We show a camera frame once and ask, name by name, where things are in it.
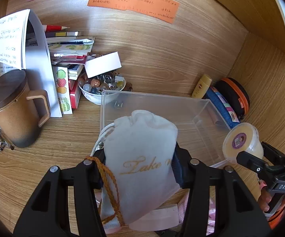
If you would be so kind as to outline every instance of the dark wooden lid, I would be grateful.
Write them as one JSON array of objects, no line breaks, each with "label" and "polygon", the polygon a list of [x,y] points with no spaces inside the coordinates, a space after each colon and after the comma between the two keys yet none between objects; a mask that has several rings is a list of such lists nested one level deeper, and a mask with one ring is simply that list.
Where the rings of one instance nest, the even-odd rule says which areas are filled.
[{"label": "dark wooden lid", "polygon": [[14,69],[0,77],[0,109],[23,90],[27,82],[24,70]]}]

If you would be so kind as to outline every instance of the yellow bottle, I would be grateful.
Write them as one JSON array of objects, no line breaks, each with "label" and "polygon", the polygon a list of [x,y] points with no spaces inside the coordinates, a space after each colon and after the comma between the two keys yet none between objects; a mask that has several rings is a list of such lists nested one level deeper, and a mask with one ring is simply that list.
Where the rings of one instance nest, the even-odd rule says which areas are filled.
[{"label": "yellow bottle", "polygon": [[212,79],[210,78],[210,76],[203,74],[203,76],[195,86],[195,89],[192,93],[192,98],[202,99],[205,93],[207,92],[211,82]]}]

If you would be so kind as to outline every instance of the brown braided string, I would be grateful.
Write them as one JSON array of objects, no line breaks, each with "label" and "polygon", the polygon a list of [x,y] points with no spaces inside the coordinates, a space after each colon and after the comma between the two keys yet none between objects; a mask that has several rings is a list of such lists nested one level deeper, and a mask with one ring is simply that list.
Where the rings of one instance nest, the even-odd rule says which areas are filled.
[{"label": "brown braided string", "polygon": [[[107,166],[105,166],[97,157],[86,156],[85,159],[90,160],[90,161],[95,161],[96,165],[98,166],[99,172],[101,174],[101,178],[103,180],[103,184],[104,184],[106,191],[107,191],[107,195],[110,198],[110,203],[112,204],[112,207],[114,209],[114,214],[108,216],[107,218],[102,219],[102,223],[106,224],[107,222],[111,221],[115,216],[117,216],[120,225],[124,226],[125,222],[124,222],[124,219],[123,219],[121,212],[119,210],[118,187],[117,187],[116,179],[115,179],[112,171]],[[106,173],[110,176],[110,178],[113,181],[113,184],[115,185],[116,193],[117,193],[117,201],[115,201],[113,192],[110,189],[110,185],[109,185]]]}]

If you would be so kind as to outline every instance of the white drawstring cord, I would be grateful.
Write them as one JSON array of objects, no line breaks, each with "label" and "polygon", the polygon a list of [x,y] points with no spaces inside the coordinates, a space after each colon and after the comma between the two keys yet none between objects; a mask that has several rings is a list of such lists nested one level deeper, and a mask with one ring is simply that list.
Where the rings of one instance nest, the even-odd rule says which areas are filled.
[{"label": "white drawstring cord", "polygon": [[99,134],[99,138],[98,138],[98,140],[96,141],[96,143],[95,143],[95,145],[94,145],[94,147],[93,147],[93,149],[92,149],[92,152],[91,152],[90,156],[93,156],[94,153],[95,153],[97,150],[100,149],[100,148],[98,147],[99,143],[100,143],[100,142],[104,142],[103,139],[106,138],[107,134],[108,134],[109,132],[111,132],[111,130],[112,130],[112,131],[114,130],[114,123],[111,123],[111,124],[107,125],[106,127],[104,127],[104,128],[102,129],[102,131],[101,131],[100,134]]}]

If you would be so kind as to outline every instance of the white drawstring pouch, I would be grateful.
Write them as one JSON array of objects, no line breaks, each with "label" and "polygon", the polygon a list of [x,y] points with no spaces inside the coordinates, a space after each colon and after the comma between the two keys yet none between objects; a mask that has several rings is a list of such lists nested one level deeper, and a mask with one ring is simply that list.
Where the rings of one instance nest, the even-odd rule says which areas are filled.
[{"label": "white drawstring pouch", "polygon": [[[105,165],[115,176],[120,212],[128,225],[158,208],[180,189],[171,167],[178,129],[172,122],[149,111],[136,110],[129,117],[116,119],[114,127],[104,130],[107,131],[98,142],[107,136],[104,140]],[[116,188],[110,177],[108,181],[116,199]],[[103,187],[100,216],[104,219],[113,214]],[[108,229],[112,232],[119,227],[117,217],[104,225],[107,233]]]}]

